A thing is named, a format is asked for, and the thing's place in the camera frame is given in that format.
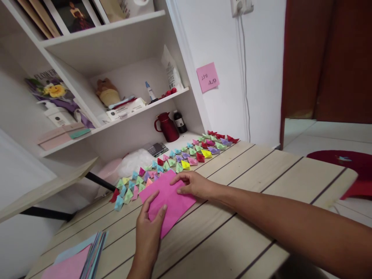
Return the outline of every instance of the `red thermos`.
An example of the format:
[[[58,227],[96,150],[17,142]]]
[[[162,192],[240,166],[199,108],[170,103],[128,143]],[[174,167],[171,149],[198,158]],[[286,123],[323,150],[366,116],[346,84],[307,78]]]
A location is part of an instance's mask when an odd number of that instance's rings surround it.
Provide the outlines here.
[[[163,132],[167,142],[173,142],[179,138],[179,134],[173,121],[169,118],[169,112],[163,112],[159,114],[158,119],[154,122],[155,130],[159,133]],[[160,131],[156,127],[156,122],[160,121]]]

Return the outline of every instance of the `dark bottle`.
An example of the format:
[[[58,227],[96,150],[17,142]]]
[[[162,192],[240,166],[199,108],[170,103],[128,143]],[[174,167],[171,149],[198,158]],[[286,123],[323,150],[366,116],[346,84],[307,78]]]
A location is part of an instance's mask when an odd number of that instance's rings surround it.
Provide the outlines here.
[[[178,112],[178,110],[175,110],[173,113],[173,119],[176,122],[177,130],[180,134],[186,133],[187,128],[185,122],[183,122],[182,114]]]

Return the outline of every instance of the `red rug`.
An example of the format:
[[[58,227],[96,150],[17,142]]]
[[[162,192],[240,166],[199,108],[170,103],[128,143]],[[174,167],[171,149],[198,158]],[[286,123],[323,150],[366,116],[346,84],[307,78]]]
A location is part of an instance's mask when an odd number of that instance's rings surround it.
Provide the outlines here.
[[[341,197],[372,196],[372,155],[354,151],[323,150],[307,155],[308,158],[347,167],[358,173],[354,184]]]

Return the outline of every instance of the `floor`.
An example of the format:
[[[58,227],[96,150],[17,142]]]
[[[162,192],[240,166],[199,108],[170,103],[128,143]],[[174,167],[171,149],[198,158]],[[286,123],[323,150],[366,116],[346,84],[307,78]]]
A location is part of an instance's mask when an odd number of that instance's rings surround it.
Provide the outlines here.
[[[349,150],[372,155],[372,124],[286,119],[283,150],[302,156],[320,150]],[[330,211],[372,227],[372,200],[338,200]],[[330,279],[336,278],[326,274]]]

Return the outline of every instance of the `hand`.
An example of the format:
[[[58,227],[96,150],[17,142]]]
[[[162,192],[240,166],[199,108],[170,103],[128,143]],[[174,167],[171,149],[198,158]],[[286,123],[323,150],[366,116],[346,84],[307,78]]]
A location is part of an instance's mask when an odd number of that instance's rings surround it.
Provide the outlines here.
[[[180,172],[170,183],[173,185],[179,180],[182,180],[186,186],[177,189],[178,194],[193,194],[205,200],[210,199],[214,191],[213,188],[218,185],[193,171]]]
[[[134,262],[141,268],[150,265],[150,269],[152,269],[158,257],[160,231],[167,211],[167,205],[164,205],[159,210],[157,216],[152,222],[148,218],[150,203],[158,194],[159,191],[156,191],[147,198],[142,206],[140,215],[137,218],[136,252],[134,254]]]

